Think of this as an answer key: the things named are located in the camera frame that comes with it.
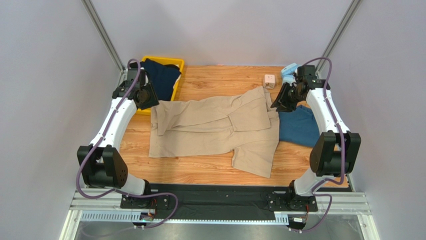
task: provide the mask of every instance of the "wooden tabletop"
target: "wooden tabletop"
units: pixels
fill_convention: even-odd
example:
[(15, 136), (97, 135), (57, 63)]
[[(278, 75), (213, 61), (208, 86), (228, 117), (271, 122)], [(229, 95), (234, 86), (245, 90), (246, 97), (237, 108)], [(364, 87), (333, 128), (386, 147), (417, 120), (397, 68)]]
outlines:
[[(262, 85), (265, 74), (274, 74), (278, 85), (270, 89), (272, 101), (281, 88), (282, 66), (187, 66), (176, 101), (241, 95)], [(186, 157), (150, 158), (150, 116), (136, 114), (127, 126), (120, 154), (129, 172), (150, 183), (288, 186), (309, 168), (311, 148), (279, 142), (270, 178), (231, 167), (233, 152)]]

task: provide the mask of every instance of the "yellow plastic basket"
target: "yellow plastic basket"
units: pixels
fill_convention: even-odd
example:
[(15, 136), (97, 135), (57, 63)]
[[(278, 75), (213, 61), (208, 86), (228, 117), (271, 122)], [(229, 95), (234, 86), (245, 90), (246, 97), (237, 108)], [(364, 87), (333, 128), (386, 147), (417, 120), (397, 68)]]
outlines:
[[(170, 101), (174, 101), (175, 96), (176, 96), (176, 92), (178, 91), (179, 83), (181, 82), (182, 74), (184, 73), (185, 61), (183, 59), (178, 59), (178, 58), (168, 58), (168, 57), (159, 57), (159, 56), (144, 56), (142, 58), (142, 62), (144, 62), (146, 59), (151, 59), (152, 61), (155, 61), (155, 62), (162, 64), (162, 65), (173, 64), (173, 65), (177, 65), (179, 67), (179, 71), (180, 71), (181, 74), (180, 74), (179, 80), (177, 80), (176, 84), (174, 85), (173, 93), (172, 93), (171, 99), (170, 99)], [(136, 114), (151, 115), (151, 108), (147, 108), (147, 109), (144, 109), (144, 110), (138, 109), (136, 111)]]

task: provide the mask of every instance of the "gray wall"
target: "gray wall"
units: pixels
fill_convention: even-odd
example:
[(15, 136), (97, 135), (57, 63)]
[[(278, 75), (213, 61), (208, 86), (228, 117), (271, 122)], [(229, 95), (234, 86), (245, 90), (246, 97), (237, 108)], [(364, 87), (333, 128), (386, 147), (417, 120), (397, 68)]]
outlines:
[(425, 24), (424, 0), (366, 0), (331, 55), (334, 103), (362, 138), (355, 187), (383, 240), (426, 235)]
[(93, 0), (124, 61), (285, 65), (321, 56), (351, 0)]
[(118, 71), (79, 0), (0, 2), (1, 239), (58, 239)]

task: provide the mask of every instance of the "wood surface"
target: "wood surface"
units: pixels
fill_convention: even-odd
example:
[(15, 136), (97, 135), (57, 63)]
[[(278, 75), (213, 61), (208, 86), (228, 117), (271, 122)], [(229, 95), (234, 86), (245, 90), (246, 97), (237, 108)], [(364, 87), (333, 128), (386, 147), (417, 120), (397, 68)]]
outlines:
[[(278, 83), (270, 89), (272, 101), (281, 88), (282, 66), (187, 66), (183, 70), (176, 101), (202, 100), (214, 96), (240, 95), (262, 85), (265, 74)], [(150, 183), (288, 186), (309, 167), (310, 147), (279, 142), (270, 178), (231, 167), (233, 152), (187, 157), (150, 158), (150, 116), (136, 114), (128, 124), (120, 154), (129, 172)]]

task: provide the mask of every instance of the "beige pants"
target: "beige pants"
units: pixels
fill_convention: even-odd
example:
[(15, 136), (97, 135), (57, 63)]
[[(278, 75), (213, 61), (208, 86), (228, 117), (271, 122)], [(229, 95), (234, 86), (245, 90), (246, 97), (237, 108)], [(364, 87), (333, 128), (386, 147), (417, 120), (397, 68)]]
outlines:
[(269, 178), (280, 121), (271, 96), (258, 87), (238, 96), (160, 101), (151, 108), (149, 156), (184, 157), (234, 150), (232, 166)]

